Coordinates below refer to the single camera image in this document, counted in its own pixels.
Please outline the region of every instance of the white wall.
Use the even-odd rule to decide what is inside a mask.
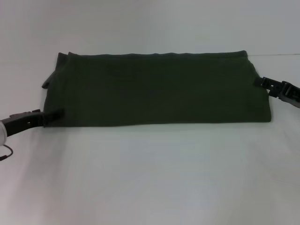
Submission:
[[[300,53],[296,0],[2,0],[0,118],[42,108],[58,52]],[[300,56],[251,56],[300,86]],[[6,225],[300,221],[300,111],[265,124],[35,128],[0,163]]]

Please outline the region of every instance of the white backdrop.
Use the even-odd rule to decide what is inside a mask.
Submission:
[[[2,0],[0,118],[42,109],[58,52],[246,50],[261,76],[300,86],[300,56],[277,55],[300,53],[299,8],[297,0]],[[300,109],[270,101],[271,123],[14,135],[15,154],[0,163],[1,224],[299,224]]]

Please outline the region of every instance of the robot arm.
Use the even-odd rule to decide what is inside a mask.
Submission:
[[[281,101],[290,103],[293,106],[300,108],[300,88],[288,82],[278,82],[263,77],[257,78],[254,82],[254,86],[268,89],[270,90],[269,96],[274,98],[278,97]]]
[[[0,161],[13,154],[13,150],[5,145],[7,137],[30,128],[43,127],[49,122],[60,119],[62,116],[63,110],[57,110],[52,113],[44,113],[38,109],[32,112],[10,115],[9,118],[0,120],[0,146],[3,145],[11,150],[11,154],[0,157]]]

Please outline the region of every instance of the dark green cloth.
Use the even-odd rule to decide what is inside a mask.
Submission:
[[[247,53],[59,54],[44,111],[52,127],[269,122],[269,97]]]

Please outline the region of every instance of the black cable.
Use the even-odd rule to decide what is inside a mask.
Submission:
[[[3,145],[4,147],[8,148],[11,152],[8,156],[1,156],[0,157],[0,161],[4,160],[4,159],[7,159],[8,157],[11,157],[14,153],[14,151],[12,150],[12,148],[10,148],[9,146],[7,146],[6,144]]]

